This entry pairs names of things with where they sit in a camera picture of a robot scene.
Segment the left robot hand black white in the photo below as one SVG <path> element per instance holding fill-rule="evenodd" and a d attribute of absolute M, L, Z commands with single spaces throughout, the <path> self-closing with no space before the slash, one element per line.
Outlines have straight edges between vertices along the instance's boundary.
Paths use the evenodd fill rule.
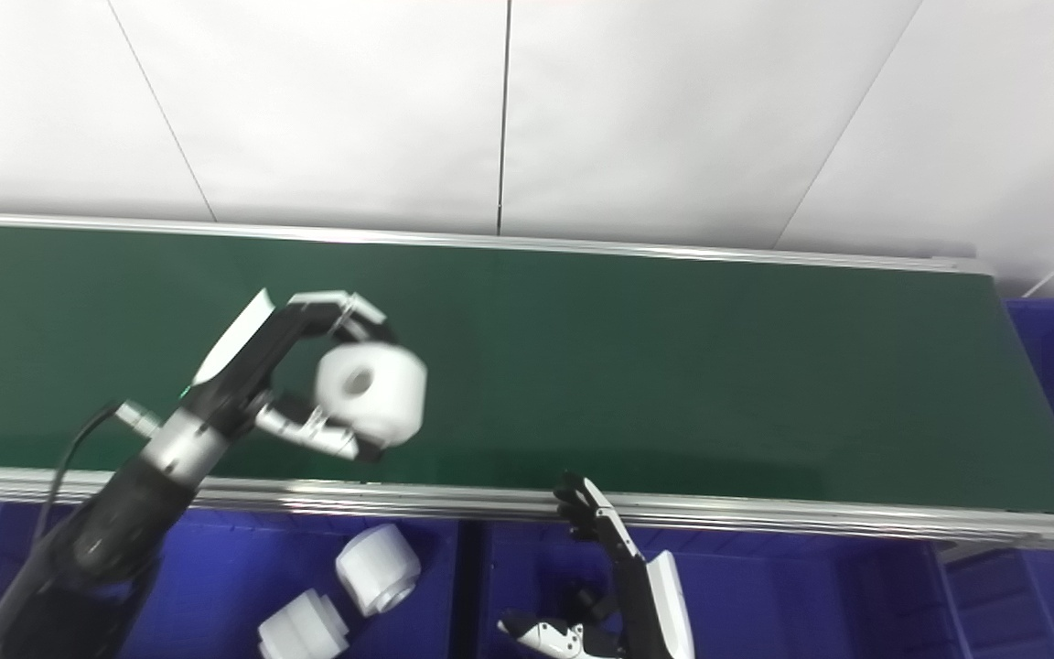
<path fill-rule="evenodd" d="M 407 425 L 350 420 L 330 413 L 330 405 L 279 398 L 271 389 L 274 370 L 301 340 L 330 337 L 347 342 L 396 345 L 380 309 L 356 293 L 298 293 L 276 306 L 260 289 L 210 347 L 183 405 L 228 439 L 258 428 L 293 445 L 348 460 L 377 460 L 384 451 L 417 434 Z"/>

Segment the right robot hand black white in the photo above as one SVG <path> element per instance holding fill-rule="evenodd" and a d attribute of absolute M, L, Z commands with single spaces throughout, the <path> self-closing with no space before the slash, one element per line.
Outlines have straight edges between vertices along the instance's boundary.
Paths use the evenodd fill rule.
<path fill-rule="evenodd" d="M 548 658 L 694 658 L 692 625 L 674 554 L 645 558 L 618 509 L 596 483 L 570 470 L 554 489 L 570 537 L 602 547 L 612 573 L 602 612 L 572 621 L 506 610 L 497 629 Z"/>

